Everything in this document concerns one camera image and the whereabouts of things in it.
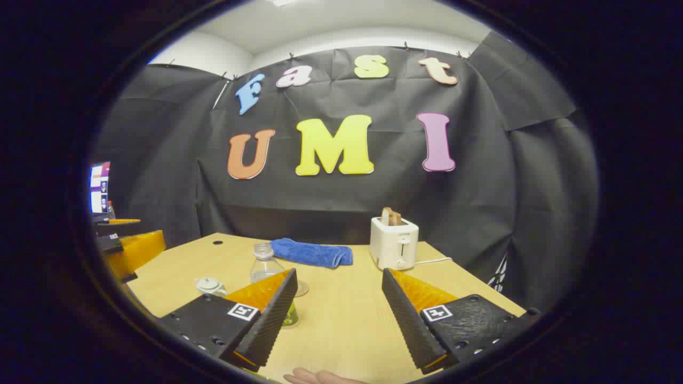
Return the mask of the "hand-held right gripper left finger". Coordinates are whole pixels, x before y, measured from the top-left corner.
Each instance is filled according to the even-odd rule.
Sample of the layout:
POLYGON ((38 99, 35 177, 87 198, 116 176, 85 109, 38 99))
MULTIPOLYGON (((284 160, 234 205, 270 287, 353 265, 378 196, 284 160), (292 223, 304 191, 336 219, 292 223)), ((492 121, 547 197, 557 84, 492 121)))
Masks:
POLYGON ((268 362, 297 289, 297 271, 289 268, 228 295, 200 295, 159 323, 200 352, 258 372, 268 362))

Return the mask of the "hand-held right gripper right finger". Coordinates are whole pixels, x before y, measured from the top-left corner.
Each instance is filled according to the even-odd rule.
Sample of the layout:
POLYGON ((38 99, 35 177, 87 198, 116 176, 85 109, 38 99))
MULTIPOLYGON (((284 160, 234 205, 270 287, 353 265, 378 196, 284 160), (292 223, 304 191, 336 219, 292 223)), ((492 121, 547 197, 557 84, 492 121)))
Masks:
POLYGON ((382 290, 423 374, 461 370, 499 352, 540 315, 530 308, 516 316, 479 294, 456 298, 391 268, 383 270, 382 290))

